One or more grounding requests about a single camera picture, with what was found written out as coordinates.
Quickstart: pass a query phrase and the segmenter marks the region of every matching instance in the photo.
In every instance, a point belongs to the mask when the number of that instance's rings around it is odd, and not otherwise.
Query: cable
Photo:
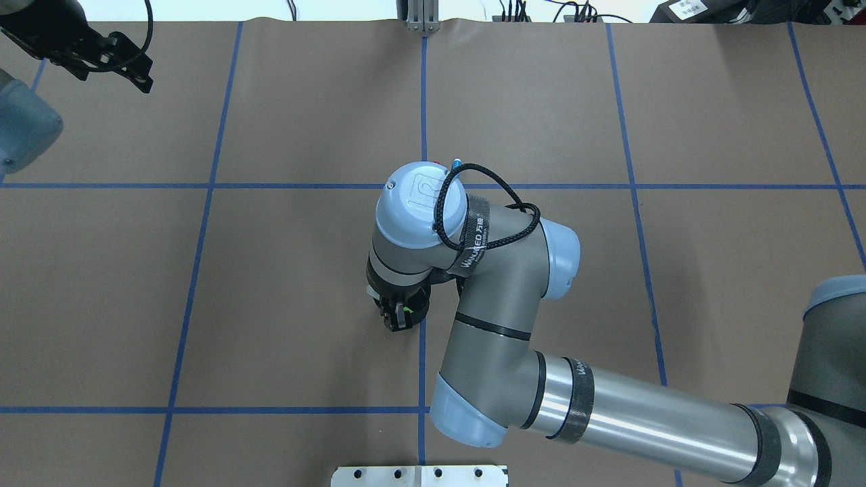
[[[533,205],[532,203],[524,203],[523,201],[520,201],[520,197],[517,196],[517,193],[514,192],[513,189],[511,189],[511,186],[509,186],[508,183],[505,182],[505,180],[500,178],[498,174],[489,170],[487,167],[477,164],[462,164],[449,171],[448,175],[445,176],[445,180],[442,182],[442,189],[439,190],[439,196],[436,197],[436,206],[433,208],[433,231],[436,232],[436,234],[439,236],[439,240],[441,240],[443,244],[445,244],[449,249],[457,250],[458,252],[463,252],[463,249],[466,247],[466,242],[455,243],[451,241],[451,239],[448,237],[448,234],[445,233],[444,212],[445,196],[448,194],[448,189],[451,187],[451,182],[454,181],[454,178],[457,176],[457,174],[469,170],[478,171],[481,174],[488,176],[493,181],[496,181],[496,184],[498,184],[503,190],[505,190],[506,193],[508,193],[508,196],[510,196],[511,199],[514,200],[514,204],[508,205],[506,206],[506,208],[509,208],[511,210],[520,210],[523,213],[526,213],[527,210],[532,210],[533,212],[533,219],[531,222],[529,222],[529,225],[527,225],[525,229],[513,234],[512,236],[500,238],[499,240],[488,243],[486,247],[487,250],[497,249],[504,245],[513,244],[514,242],[517,242],[518,240],[521,240],[522,238],[528,236],[535,230],[535,227],[537,227],[539,222],[541,221],[541,211],[539,210],[538,206]]]
[[[519,0],[520,4],[520,14],[517,16],[517,22],[529,22],[529,17],[527,16],[527,0],[523,0],[522,2]]]
[[[478,0],[478,3],[481,4],[481,10],[484,11],[484,20],[487,20],[487,5],[484,4],[484,0]]]
[[[100,66],[97,67],[85,65],[84,69],[88,73],[108,73],[110,71],[116,71],[118,69],[125,68],[126,66],[129,66],[130,64],[138,60],[142,55],[147,52],[147,49],[151,47],[151,39],[153,38],[153,7],[151,7],[151,0],[145,0],[145,7],[147,8],[147,36],[145,37],[145,43],[141,46],[139,52],[133,57],[127,59],[126,61],[114,65],[100,64]],[[61,58],[61,61],[69,63],[69,59]]]
[[[286,0],[286,3],[292,12],[292,22],[298,22],[298,6],[294,4],[294,0]]]
[[[559,5],[560,5],[560,6],[559,6],[559,10],[557,10],[557,11],[556,11],[556,15],[553,16],[553,21],[554,21],[554,22],[556,22],[557,19],[559,19],[559,14],[562,13],[562,9],[564,9],[564,8],[567,7],[568,5],[573,5],[573,6],[574,6],[574,16],[575,16],[575,17],[578,16],[578,9],[580,8],[580,5],[578,5],[577,2],[565,2],[565,3],[559,3]]]
[[[613,17],[613,18],[618,18],[619,20],[625,20],[627,23],[633,23],[631,20],[629,20],[625,17],[615,16],[613,14],[597,14],[594,16],[588,16],[586,19],[584,19],[584,22],[589,22],[592,19],[597,19],[597,18],[601,18],[601,17]]]

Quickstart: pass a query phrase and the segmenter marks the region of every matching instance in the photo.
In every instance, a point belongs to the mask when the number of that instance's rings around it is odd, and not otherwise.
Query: blue tape line
[[[382,183],[217,183],[220,190],[381,190]]]
[[[418,334],[418,464],[427,464],[425,438],[427,424],[426,414],[430,411],[427,407],[427,320],[421,320],[421,329]]]
[[[159,456],[157,459],[156,473],[153,477],[153,487],[159,487],[162,483],[162,472],[165,467],[165,454],[168,451],[168,439],[171,434],[171,417],[175,402],[178,398],[178,384],[180,383],[180,370],[184,364],[184,351],[186,348],[186,337],[190,330],[190,317],[192,305],[196,295],[198,284],[198,271],[202,263],[202,251],[204,249],[204,238],[207,235],[208,220],[210,218],[210,204],[213,201],[214,184],[217,181],[217,170],[219,168],[219,156],[223,149],[223,134],[225,133],[225,121],[229,116],[229,102],[231,101],[231,89],[235,81],[235,68],[237,66],[237,53],[241,46],[241,34],[243,22],[237,23],[235,33],[235,47],[232,50],[231,65],[229,66],[229,80],[226,82],[225,98],[223,99],[223,113],[220,116],[219,131],[216,134],[216,146],[214,147],[213,163],[210,166],[210,181],[207,197],[204,200],[204,211],[202,212],[202,224],[198,230],[198,242],[196,244],[196,255],[192,263],[192,275],[190,278],[190,290],[186,298],[186,309],[184,310],[184,323],[180,329],[180,340],[178,341],[178,355],[174,362],[174,374],[171,377],[171,390],[168,399],[168,412],[165,415],[163,426],[163,437],[159,444]]]
[[[500,189],[494,183],[468,183],[473,190]],[[380,190],[381,183],[5,183],[9,189],[209,189],[218,190]],[[518,183],[514,189],[521,190],[772,190],[772,191],[837,191],[838,185],[762,185],[762,184],[716,184],[716,183]],[[842,185],[846,190],[866,190],[866,185]]]
[[[64,190],[207,189],[207,183],[6,183],[4,188]]]
[[[641,220],[640,202],[637,200],[637,184],[635,182],[635,171],[631,164],[631,146],[629,144],[629,131],[625,125],[625,110],[623,109],[623,94],[619,86],[619,73],[617,70],[617,54],[613,48],[613,34],[611,25],[606,23],[607,45],[611,52],[611,70],[613,71],[613,87],[617,95],[617,110],[619,112],[619,128],[623,133],[623,149],[625,150],[625,165],[629,172],[629,183],[631,185],[631,205],[635,212],[635,224],[637,225],[637,241],[641,248],[641,262],[643,264],[643,281],[646,284],[647,296],[649,297],[649,309],[652,314],[652,326],[656,342],[656,362],[658,363],[658,376],[663,386],[668,385],[668,373],[664,366],[664,351],[662,350],[662,332],[658,326],[658,313],[656,312],[656,295],[652,289],[652,275],[650,274],[650,260],[647,257],[646,241],[643,237],[643,221]]]
[[[425,414],[417,406],[0,406],[0,414]]]
[[[33,78],[33,84],[30,85],[31,91],[36,91],[39,89],[39,81],[42,81],[42,72],[45,71],[45,65],[48,64],[48,59],[42,59],[42,62],[39,63],[39,69],[36,70],[36,76]]]
[[[821,118],[818,116],[818,109],[815,108],[815,101],[811,96],[809,82],[806,80],[806,72],[803,68],[803,59],[800,57],[800,49],[797,45],[797,36],[794,34],[794,24],[791,22],[788,22],[788,36],[791,38],[791,46],[794,49],[794,59],[797,60],[797,69],[800,72],[800,80],[803,82],[803,91],[805,91],[806,100],[809,101],[809,109],[812,112],[812,118],[815,119],[815,127],[818,128],[818,136],[820,136],[821,144],[824,146],[824,154],[827,156],[827,163],[830,164],[830,171],[833,173],[833,180],[836,181],[836,187],[839,190],[839,198],[842,199],[842,207],[845,209],[845,217],[848,218],[851,235],[854,237],[854,243],[856,244],[857,252],[860,255],[860,263],[863,265],[863,268],[866,269],[866,253],[863,252],[863,242],[860,240],[860,233],[857,231],[854,216],[851,215],[851,208],[848,205],[848,199],[845,197],[842,180],[839,178],[839,171],[836,168],[836,162],[833,160],[833,154],[830,152],[830,144],[827,142],[827,136],[824,133],[824,126],[821,124]]]
[[[427,36],[421,38],[421,160],[427,160]]]
[[[421,38],[421,160],[427,160],[427,36]],[[427,321],[418,330],[418,464],[427,462]]]
[[[0,406],[0,414],[165,414],[167,407]]]
[[[418,414],[415,406],[333,406],[333,407],[175,407],[175,414]]]

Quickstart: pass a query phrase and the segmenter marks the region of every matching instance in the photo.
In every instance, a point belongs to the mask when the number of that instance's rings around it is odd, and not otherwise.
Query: label
[[[707,5],[704,5],[701,0],[681,0],[672,3],[669,7],[674,15],[680,17],[680,20],[686,20],[707,11]]]
[[[416,174],[415,180],[412,181],[412,191],[409,193],[410,203],[435,208],[436,198],[444,181],[445,179],[433,178],[426,174]]]

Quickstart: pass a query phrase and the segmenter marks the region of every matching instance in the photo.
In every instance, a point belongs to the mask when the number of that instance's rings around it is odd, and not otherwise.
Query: metal bracket
[[[500,465],[340,467],[331,487],[507,487],[508,468]]]
[[[406,27],[411,32],[432,34],[439,30],[439,0],[409,0]]]

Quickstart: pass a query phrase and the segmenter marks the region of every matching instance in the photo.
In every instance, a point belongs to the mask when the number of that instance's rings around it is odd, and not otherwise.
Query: velcro strap
[[[448,269],[449,274],[460,277],[469,277],[484,252],[487,251],[488,237],[490,233],[490,202],[485,198],[475,195],[467,195],[469,205],[466,211],[466,223],[463,224],[463,252]]]

